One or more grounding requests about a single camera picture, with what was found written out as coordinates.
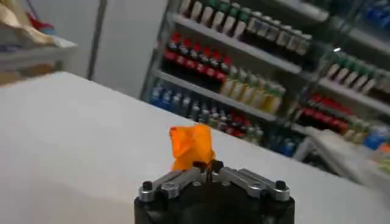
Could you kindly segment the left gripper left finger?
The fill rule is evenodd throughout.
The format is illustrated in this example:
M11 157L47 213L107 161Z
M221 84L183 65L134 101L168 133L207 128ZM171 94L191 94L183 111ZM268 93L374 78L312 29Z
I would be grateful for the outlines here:
M155 181L144 181L138 190L138 199L149 203L157 198L159 192L165 193L169 199L176 198L187 185L201 182L207 170L206 163L195 161L187 170L173 170Z

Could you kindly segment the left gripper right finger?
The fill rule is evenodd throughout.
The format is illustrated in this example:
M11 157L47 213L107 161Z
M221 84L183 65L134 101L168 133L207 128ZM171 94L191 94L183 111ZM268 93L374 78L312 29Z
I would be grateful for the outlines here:
M290 188L285 181L271 181L247 169L235 170L224 166L223 162L218 160L212 160L210 168L218 174L218 180L239 186L253 198L260 198L265 192L276 201L290 199Z

